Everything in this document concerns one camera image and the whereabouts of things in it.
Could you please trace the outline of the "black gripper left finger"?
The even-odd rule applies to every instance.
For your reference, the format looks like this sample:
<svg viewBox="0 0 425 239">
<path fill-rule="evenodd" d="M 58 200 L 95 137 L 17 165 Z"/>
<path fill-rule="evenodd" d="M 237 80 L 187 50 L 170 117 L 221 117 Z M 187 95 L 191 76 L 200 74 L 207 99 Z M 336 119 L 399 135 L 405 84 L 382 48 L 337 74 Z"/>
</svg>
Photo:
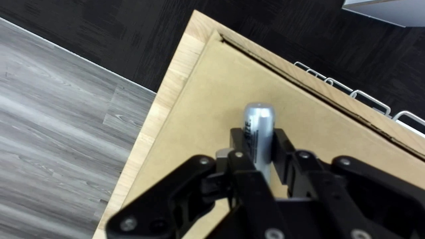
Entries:
<svg viewBox="0 0 425 239">
<path fill-rule="evenodd" d="M 182 239 L 219 200 L 229 212 L 207 239 L 268 239 L 284 222 L 268 184 L 255 169 L 241 129 L 229 132 L 231 151 L 211 159 L 196 155 L 115 213 L 107 239 Z"/>
</svg>

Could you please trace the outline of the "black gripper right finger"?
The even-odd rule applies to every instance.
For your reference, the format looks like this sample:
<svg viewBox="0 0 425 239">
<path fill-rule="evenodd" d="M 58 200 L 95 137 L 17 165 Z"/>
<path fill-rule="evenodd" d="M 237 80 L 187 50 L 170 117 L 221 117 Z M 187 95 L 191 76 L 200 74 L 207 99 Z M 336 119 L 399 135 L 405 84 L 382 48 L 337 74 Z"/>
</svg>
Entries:
<svg viewBox="0 0 425 239">
<path fill-rule="evenodd" d="M 272 163 L 289 198 L 309 198 L 334 234 L 354 230 L 370 239 L 425 239 L 425 192 L 350 156 L 324 163 L 273 131 Z"/>
</svg>

